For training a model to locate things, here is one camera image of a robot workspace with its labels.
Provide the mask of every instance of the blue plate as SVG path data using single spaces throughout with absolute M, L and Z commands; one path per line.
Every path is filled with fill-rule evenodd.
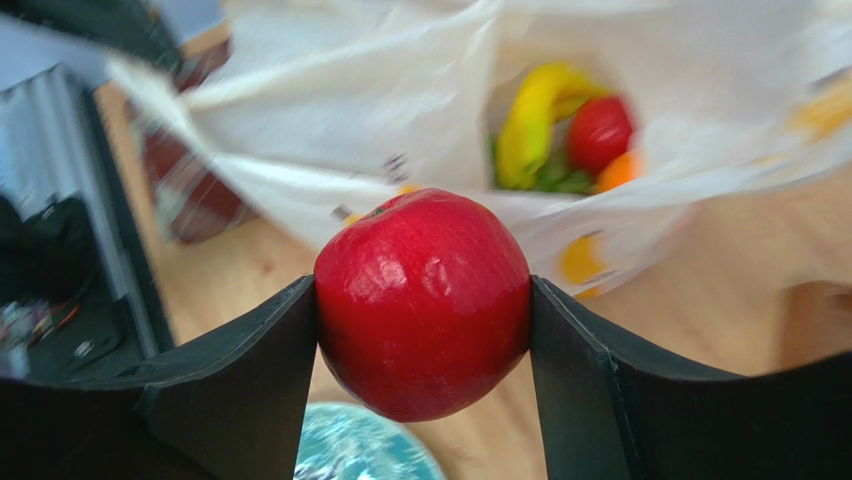
M 308 404 L 294 480 L 446 480 L 402 426 L 350 403 Z

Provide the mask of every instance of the orange fruit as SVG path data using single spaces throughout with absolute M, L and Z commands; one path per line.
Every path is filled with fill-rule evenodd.
M 612 161 L 598 175 L 595 182 L 595 193 L 603 193 L 607 190 L 624 185 L 639 176 L 639 156 L 634 152 L 627 152 Z

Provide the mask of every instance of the yellow banana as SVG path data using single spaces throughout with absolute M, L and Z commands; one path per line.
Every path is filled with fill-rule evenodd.
M 554 123 L 573 115 L 580 105 L 608 93 L 576 67 L 548 63 L 524 79 L 497 137 L 497 181 L 503 188 L 528 190 L 547 162 Z

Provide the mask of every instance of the wooden table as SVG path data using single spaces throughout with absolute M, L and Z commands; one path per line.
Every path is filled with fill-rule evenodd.
M 131 208 L 178 343 L 247 312 L 297 277 L 314 253 L 259 220 L 200 245 L 163 242 L 123 98 L 98 92 Z M 785 287 L 852 281 L 852 168 L 764 195 L 707 202 L 671 257 L 587 302 L 625 328 L 695 360 L 746 375 L 773 369 Z M 317 359 L 310 400 L 350 400 Z M 410 426 L 453 480 L 545 479 L 526 359 L 491 394 L 452 417 Z

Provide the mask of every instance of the green vegetable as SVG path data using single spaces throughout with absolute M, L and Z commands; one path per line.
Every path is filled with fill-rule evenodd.
M 497 137 L 491 137 L 491 158 L 497 158 Z M 594 181 L 582 170 L 571 170 L 564 150 L 551 152 L 547 162 L 535 174 L 535 183 L 530 190 L 536 192 L 592 195 Z M 498 185 L 495 172 L 494 184 Z
M 561 181 L 554 190 L 557 193 L 571 193 L 575 195 L 592 195 L 595 191 L 594 182 L 582 170 L 575 170 Z

